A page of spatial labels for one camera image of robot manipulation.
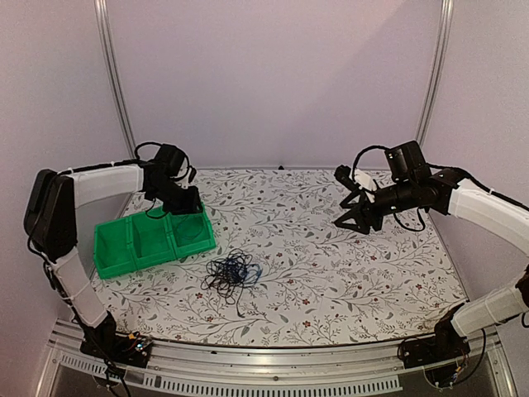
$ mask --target tangled cable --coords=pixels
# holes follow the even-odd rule
[[[242,292],[253,287],[263,272],[259,265],[251,263],[252,259],[252,255],[240,249],[232,250],[227,258],[207,263],[207,276],[202,282],[202,289],[216,289],[227,304],[235,304],[241,318],[245,317],[239,311]],[[237,288],[241,288],[241,292],[236,300],[233,295]]]

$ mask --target green box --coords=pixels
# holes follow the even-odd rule
[[[161,207],[96,226],[93,260],[102,279],[215,248],[212,224],[201,213],[163,216]]]

